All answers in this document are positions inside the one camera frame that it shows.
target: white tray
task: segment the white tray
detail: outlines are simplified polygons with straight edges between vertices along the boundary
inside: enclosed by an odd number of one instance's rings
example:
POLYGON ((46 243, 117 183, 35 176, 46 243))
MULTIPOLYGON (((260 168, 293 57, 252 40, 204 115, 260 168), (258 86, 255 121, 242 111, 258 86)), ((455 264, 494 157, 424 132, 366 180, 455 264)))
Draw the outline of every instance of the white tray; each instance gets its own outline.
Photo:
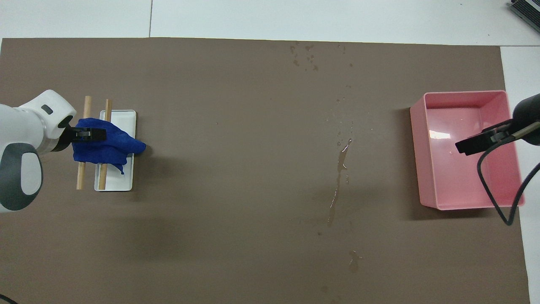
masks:
MULTIPOLYGON (((105 118, 105 111, 99 113, 99 119, 105 118)), ((134 110, 112 110, 111 123, 120 130, 125 131, 135 138, 135 126, 137 122, 137 112, 134 110)), ((105 190, 98 190, 99 185, 99 165, 96 165, 96 175, 94 178, 95 191, 129 191, 133 186, 133 154, 128 154, 127 164, 124 165, 124 175, 115 166, 107 166, 107 181, 105 190)))

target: blue cloth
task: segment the blue cloth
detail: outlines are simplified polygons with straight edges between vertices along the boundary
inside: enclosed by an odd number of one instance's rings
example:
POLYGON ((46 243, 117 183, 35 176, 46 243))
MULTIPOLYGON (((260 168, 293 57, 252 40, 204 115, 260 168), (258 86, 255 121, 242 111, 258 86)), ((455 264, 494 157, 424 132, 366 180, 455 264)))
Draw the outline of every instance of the blue cloth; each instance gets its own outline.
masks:
POLYGON ((120 130, 114 124, 95 118, 83 118, 75 127, 105 129, 107 139, 105 141, 81 141, 72 142, 73 159, 78 162, 109 163, 122 174, 123 165, 127 163, 127 155, 141 153, 146 149, 144 142, 138 141, 120 130))

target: brown table surface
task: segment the brown table surface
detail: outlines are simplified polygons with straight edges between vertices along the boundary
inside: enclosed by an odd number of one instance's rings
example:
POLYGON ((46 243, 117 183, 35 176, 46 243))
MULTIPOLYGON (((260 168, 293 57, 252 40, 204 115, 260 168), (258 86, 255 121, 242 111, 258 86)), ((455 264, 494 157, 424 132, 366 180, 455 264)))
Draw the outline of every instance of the brown table surface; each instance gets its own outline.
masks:
POLYGON ((498 47, 4 39, 0 102, 46 89, 76 119, 85 95, 134 109, 148 149, 127 193, 42 157, 38 197, 0 215, 20 303, 529 302, 519 218, 424 207, 416 181, 409 107, 504 89, 498 47))

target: pink plastic basin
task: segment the pink plastic basin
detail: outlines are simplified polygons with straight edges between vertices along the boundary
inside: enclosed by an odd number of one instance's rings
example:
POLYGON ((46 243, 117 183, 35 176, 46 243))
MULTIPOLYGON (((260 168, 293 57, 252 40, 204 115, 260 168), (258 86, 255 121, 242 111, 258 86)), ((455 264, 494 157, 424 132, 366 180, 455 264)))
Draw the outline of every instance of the pink plastic basin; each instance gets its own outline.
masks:
MULTIPOLYGON (((426 93, 410 118, 420 203, 440 210, 493 207, 476 172, 482 153, 465 156, 455 143, 511 118, 506 92, 426 93)), ((489 154, 482 173, 497 203, 511 206, 521 184, 515 145, 489 154)))

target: black cable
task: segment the black cable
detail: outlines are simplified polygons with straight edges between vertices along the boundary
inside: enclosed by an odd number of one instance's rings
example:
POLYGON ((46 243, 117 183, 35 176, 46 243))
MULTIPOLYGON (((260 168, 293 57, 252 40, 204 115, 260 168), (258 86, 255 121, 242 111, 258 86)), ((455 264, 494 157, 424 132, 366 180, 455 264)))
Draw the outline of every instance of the black cable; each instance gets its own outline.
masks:
POLYGON ((497 213, 499 213, 499 216, 502 218, 503 222, 508 226, 512 225, 512 223, 514 222, 514 216, 516 215, 517 204, 519 203, 519 200, 521 199, 521 196, 523 195, 523 192, 525 191, 525 187, 527 187, 527 185, 532 180, 534 175, 540 170, 540 163, 538 163, 534 167, 534 169, 527 175, 525 180, 523 180, 523 183, 519 187, 519 189, 518 189, 518 191, 516 193, 516 196, 514 197, 514 201, 512 202, 512 207, 510 207, 510 214, 508 216, 508 219, 504 216, 501 208, 497 204, 497 201, 495 201, 495 198, 493 197, 493 194, 491 194, 491 191, 489 190, 488 184, 485 182, 484 176, 482 174, 482 167, 481 166, 482 166, 482 161, 484 160, 484 158, 486 156, 488 156, 488 154, 493 152, 498 147, 500 147, 500 146, 502 146, 504 144, 507 144, 507 143, 511 143, 511 142, 513 142, 515 140, 516 140, 516 138, 514 136, 509 136, 509 137, 501 140, 500 142, 494 144, 493 146, 489 147, 489 149, 487 149, 484 152, 484 154, 482 154, 482 156, 480 156, 480 158, 478 159, 478 164, 476 165, 476 170, 478 171, 478 176, 480 177, 480 181, 482 182, 482 185, 484 186, 485 192, 488 194, 489 199, 491 200, 491 203, 493 204, 493 206, 497 210, 497 213))
POLYGON ((17 304, 14 300, 8 298, 7 296, 0 294, 0 299, 6 301, 9 304, 17 304))

